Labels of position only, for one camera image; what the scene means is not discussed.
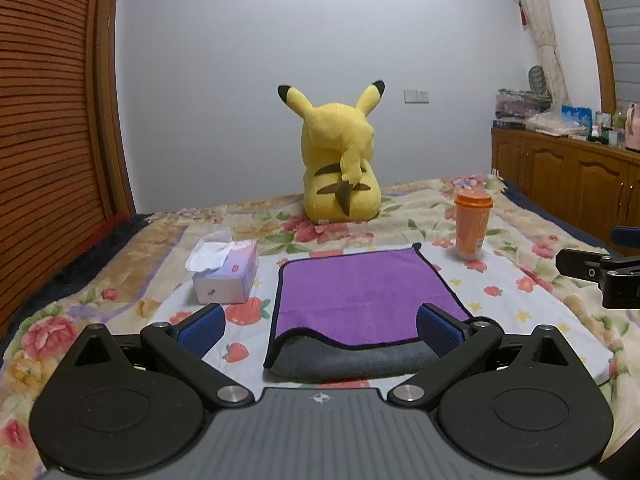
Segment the purple and grey towel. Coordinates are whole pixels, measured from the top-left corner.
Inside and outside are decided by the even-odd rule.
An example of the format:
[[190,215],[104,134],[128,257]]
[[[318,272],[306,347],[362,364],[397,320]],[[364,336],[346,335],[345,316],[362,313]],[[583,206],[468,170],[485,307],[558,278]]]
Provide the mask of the purple and grey towel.
[[292,260],[280,267],[264,367],[287,382],[412,374],[435,353],[416,330],[422,304],[470,311],[422,246]]

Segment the floral bed sheet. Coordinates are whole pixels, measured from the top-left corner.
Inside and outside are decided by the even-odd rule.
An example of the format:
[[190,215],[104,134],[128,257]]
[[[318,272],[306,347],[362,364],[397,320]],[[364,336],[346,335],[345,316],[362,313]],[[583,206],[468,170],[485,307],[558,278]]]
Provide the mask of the floral bed sheet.
[[614,415],[608,448],[639,427],[639,309],[606,310],[597,285],[563,276],[565,248],[604,244],[497,177],[392,188],[378,218],[316,226],[296,197],[159,212],[130,220],[60,272],[18,315],[1,356],[1,474],[44,471],[28,429],[37,396],[80,332],[135,334],[198,308],[186,258],[210,233],[251,240],[258,267],[207,359],[268,386],[367,388],[398,382],[421,350],[414,317],[432,302],[511,333],[556,326],[600,382]]

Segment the purple tissue box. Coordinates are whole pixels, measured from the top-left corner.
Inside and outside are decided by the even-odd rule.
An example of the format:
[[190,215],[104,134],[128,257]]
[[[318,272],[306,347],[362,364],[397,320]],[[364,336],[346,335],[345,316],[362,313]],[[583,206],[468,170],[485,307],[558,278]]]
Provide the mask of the purple tissue box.
[[257,268],[254,240],[221,242],[203,238],[186,259],[200,304],[244,304],[250,298]]

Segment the wooden sideboard cabinet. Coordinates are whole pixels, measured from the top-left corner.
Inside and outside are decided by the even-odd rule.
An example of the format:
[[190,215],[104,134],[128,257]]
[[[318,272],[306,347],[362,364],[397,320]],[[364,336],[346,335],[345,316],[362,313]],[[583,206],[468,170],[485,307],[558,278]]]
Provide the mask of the wooden sideboard cabinet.
[[564,136],[491,129],[491,169],[542,210],[612,247],[639,225],[639,155]]

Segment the orange lidded plastic cup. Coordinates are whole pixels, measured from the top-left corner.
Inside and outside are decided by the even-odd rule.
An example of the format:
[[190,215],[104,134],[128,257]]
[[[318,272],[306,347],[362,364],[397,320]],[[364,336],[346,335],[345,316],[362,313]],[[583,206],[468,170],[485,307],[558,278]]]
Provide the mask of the orange lidded plastic cup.
[[484,191],[462,188],[454,198],[454,206],[456,207],[454,248],[461,259],[475,260],[480,256],[483,248],[494,201]]

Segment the clutter pile on cabinet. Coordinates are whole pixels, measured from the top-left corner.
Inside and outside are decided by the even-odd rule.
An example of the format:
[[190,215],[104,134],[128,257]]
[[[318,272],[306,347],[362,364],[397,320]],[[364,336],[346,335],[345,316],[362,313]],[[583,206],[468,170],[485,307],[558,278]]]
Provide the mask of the clutter pile on cabinet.
[[639,151],[639,105],[617,105],[613,114],[589,107],[553,107],[546,74],[540,65],[528,71],[529,89],[500,89],[495,128],[528,130],[554,136]]

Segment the yellow Pikachu plush toy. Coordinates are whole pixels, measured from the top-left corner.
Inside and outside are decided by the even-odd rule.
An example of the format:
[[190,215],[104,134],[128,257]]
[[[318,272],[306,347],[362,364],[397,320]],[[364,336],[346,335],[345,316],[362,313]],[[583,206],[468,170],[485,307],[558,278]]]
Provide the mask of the yellow Pikachu plush toy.
[[354,106],[314,106],[298,89],[278,87],[282,102],[303,121],[303,207],[312,223],[368,221],[380,212],[381,189],[371,167],[374,128],[368,115],[384,91],[384,82],[377,80]]

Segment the wooden louvered wardrobe door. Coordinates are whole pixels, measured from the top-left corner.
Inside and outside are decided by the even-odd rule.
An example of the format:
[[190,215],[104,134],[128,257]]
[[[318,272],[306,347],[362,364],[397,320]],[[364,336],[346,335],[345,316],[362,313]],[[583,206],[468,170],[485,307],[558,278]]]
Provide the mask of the wooden louvered wardrobe door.
[[134,214],[116,0],[1,0],[1,323]]

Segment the beige tied curtain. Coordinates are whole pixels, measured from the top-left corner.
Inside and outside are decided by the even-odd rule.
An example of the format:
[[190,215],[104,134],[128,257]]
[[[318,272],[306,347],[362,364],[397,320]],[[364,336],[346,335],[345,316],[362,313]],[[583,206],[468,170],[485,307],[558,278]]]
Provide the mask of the beige tied curtain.
[[549,0],[520,0],[555,107],[570,105]]

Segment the white wall socket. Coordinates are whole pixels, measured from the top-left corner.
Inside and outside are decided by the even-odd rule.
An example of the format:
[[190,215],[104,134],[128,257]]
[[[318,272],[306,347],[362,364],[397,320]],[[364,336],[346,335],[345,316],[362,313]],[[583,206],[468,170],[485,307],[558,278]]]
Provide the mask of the white wall socket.
[[404,91],[404,102],[406,104],[428,104],[430,96],[426,90],[409,90]]

